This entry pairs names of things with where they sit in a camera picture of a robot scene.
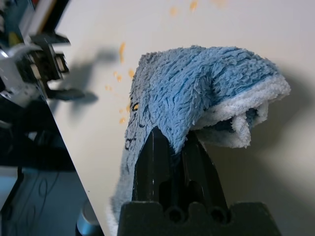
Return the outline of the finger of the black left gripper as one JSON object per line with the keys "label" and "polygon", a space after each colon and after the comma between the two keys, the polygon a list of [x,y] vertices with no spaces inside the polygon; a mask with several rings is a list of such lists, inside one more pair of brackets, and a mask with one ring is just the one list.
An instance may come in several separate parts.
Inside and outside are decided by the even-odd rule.
{"label": "finger of the black left gripper", "polygon": [[78,89],[59,89],[59,90],[48,90],[47,97],[56,100],[75,100],[83,98],[85,94]]}
{"label": "finger of the black left gripper", "polygon": [[56,34],[54,32],[31,35],[30,39],[32,43],[39,46],[52,45],[52,44],[70,44],[70,41],[67,37]]}

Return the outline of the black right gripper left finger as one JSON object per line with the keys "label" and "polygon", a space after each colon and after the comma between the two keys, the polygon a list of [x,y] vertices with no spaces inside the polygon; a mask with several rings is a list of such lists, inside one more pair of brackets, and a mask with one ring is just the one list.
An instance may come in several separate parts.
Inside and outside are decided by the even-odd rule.
{"label": "black right gripper left finger", "polygon": [[161,205],[178,203],[173,150],[158,127],[150,132],[134,169],[132,200],[158,202]]}

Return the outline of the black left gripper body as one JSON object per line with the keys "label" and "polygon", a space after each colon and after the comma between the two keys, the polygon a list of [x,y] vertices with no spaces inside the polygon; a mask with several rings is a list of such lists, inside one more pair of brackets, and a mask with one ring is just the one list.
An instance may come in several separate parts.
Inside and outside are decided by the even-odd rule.
{"label": "black left gripper body", "polygon": [[56,53],[51,45],[42,48],[35,44],[22,45],[22,81],[36,85],[47,97],[49,81],[61,80],[68,73],[63,53]]}

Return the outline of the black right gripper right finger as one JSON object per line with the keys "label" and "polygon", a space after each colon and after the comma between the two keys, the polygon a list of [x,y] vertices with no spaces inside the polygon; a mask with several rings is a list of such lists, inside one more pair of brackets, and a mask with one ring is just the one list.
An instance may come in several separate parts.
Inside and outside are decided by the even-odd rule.
{"label": "black right gripper right finger", "polygon": [[185,185],[192,196],[192,202],[203,204],[208,212],[215,208],[228,212],[216,167],[195,133],[188,133],[181,155]]}

